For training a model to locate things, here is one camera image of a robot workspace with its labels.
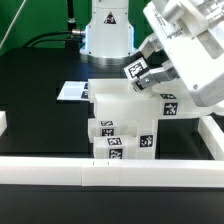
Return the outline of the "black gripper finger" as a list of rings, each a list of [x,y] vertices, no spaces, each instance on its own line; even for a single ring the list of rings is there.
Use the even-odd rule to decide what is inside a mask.
[[[148,59],[153,52],[158,52],[163,49],[163,46],[155,33],[150,34],[145,38],[139,48],[131,55],[131,61],[134,62],[143,57]]]
[[[178,73],[172,62],[164,62],[161,67],[148,69],[138,79],[144,88],[152,87],[161,82],[168,82],[178,78]]]

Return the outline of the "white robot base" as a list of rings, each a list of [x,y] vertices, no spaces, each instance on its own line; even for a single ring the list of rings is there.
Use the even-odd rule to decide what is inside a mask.
[[[85,28],[81,58],[102,65],[127,63],[134,53],[129,0],[92,0],[92,18]]]

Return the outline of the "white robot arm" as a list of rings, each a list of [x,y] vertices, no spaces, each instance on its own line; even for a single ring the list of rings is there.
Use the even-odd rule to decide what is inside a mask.
[[[151,0],[144,8],[153,34],[139,51],[164,50],[195,104],[224,100],[224,0]]]

